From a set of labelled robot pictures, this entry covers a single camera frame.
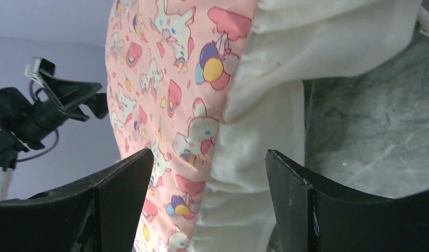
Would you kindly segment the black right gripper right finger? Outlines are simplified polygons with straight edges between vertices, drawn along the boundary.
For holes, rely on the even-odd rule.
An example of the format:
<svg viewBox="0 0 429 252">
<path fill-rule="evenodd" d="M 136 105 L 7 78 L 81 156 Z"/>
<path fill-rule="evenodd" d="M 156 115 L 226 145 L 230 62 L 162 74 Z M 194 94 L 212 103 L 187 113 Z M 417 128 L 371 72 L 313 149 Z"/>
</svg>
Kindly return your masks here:
<svg viewBox="0 0 429 252">
<path fill-rule="evenodd" d="M 284 251 L 429 251 L 429 190 L 402 198 L 364 193 L 277 150 L 266 170 Z"/>
</svg>

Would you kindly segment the pink unicorn print mattress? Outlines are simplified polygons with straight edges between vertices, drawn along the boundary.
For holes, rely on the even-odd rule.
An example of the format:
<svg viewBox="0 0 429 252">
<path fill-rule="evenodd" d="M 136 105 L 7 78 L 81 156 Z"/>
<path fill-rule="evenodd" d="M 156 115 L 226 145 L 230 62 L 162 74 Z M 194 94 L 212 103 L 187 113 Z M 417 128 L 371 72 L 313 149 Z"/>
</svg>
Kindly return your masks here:
<svg viewBox="0 0 429 252">
<path fill-rule="evenodd" d="M 429 37 L 421 1 L 114 1 L 105 45 L 124 159 L 154 156 L 133 251 L 266 251 L 264 156 L 304 162 L 303 80 L 351 77 Z"/>
</svg>

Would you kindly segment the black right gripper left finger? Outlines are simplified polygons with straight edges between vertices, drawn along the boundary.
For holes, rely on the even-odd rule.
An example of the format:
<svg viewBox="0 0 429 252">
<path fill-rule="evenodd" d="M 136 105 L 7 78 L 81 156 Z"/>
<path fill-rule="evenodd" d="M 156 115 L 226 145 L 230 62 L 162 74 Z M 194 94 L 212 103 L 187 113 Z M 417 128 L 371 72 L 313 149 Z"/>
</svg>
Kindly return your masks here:
<svg viewBox="0 0 429 252">
<path fill-rule="evenodd" d="M 143 149 L 64 186 L 0 201 L 0 251 L 131 251 L 153 163 Z"/>
</svg>

